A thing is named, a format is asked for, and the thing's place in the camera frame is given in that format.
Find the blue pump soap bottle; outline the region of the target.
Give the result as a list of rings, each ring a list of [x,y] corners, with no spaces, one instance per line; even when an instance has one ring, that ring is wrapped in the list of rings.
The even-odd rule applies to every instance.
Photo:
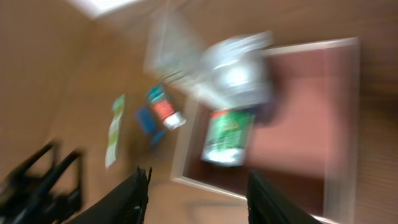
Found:
[[[213,110],[243,110],[267,123],[274,87],[264,49],[273,41],[268,30],[236,35],[208,47],[200,55],[200,83],[188,95]]]

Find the green soap bar package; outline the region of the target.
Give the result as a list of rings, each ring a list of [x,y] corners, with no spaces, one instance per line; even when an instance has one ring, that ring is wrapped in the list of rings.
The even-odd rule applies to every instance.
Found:
[[[201,159],[223,167],[242,166],[253,122],[254,115],[248,111],[213,112]]]

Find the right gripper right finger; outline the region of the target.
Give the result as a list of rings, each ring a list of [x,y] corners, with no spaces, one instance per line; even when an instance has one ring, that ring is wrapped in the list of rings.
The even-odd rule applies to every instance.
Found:
[[[247,189],[249,224],[322,224],[252,170]]]

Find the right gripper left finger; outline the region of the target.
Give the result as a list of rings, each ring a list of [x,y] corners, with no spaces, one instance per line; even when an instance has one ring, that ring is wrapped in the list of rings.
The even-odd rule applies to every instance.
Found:
[[[152,171],[136,172],[67,224],[143,224]]]

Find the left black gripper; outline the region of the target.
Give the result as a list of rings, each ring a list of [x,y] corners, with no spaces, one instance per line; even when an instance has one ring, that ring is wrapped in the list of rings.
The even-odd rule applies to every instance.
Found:
[[[52,160],[47,172],[28,175],[27,171],[49,151]],[[75,149],[57,164],[58,152],[59,143],[50,141],[9,173],[8,186],[1,191],[1,223],[62,223],[81,210],[83,151]],[[56,194],[53,187],[73,164],[76,164],[74,189]]]

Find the white Pantene tube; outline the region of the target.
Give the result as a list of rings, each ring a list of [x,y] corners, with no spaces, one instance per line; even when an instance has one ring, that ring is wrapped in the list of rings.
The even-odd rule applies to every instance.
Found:
[[[179,13],[159,9],[152,16],[145,69],[170,85],[196,85],[203,81],[204,49],[201,37]]]

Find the green white toothbrush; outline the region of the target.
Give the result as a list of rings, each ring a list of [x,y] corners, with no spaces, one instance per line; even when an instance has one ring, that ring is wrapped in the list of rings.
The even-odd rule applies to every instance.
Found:
[[[125,95],[119,96],[113,103],[113,120],[108,131],[108,146],[104,159],[105,168],[108,169],[118,157],[118,141],[120,125],[124,114]]]

